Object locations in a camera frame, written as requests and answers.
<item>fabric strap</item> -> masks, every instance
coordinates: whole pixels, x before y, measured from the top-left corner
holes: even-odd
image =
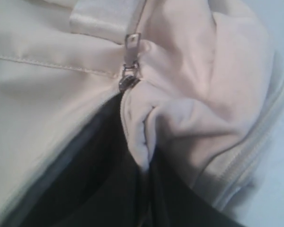
[[[79,0],[70,18],[71,32],[124,43],[134,33],[146,0]]]

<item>handbag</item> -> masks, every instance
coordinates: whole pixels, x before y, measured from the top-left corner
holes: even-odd
[[[255,180],[284,106],[255,14],[50,2],[0,0],[0,226],[236,225],[218,211]]]

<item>zipper pull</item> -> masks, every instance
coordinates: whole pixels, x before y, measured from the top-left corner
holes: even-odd
[[[135,86],[140,80],[137,78],[139,72],[138,53],[141,33],[127,35],[125,37],[125,56],[122,69],[122,78],[119,81],[119,90],[126,91]]]

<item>stitching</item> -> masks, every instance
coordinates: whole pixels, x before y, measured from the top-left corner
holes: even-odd
[[[56,68],[56,69],[65,69],[65,70],[73,70],[73,71],[80,71],[80,72],[86,72],[86,73],[93,73],[93,74],[103,75],[103,76],[108,76],[108,77],[116,77],[117,76],[117,74],[114,74],[112,72],[107,72],[107,71],[89,70],[89,69],[85,69],[85,68],[81,68],[81,67],[59,65],[59,64],[49,63],[49,62],[42,62],[42,61],[37,61],[37,60],[32,60],[32,59],[11,57],[11,56],[5,56],[5,55],[0,55],[0,59],[1,60],[7,60],[7,61],[20,62],[20,63],[27,63],[27,64],[32,64],[32,65],[39,65],[39,66],[44,66],[44,67],[48,67],[48,68]]]

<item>metal zipper pull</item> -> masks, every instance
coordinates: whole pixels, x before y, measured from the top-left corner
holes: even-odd
[[[137,78],[139,72],[138,53],[140,40],[140,33],[127,35],[125,38],[125,63],[122,69],[122,79],[119,81],[119,89],[121,92],[126,91],[129,87],[135,86],[140,81]]]

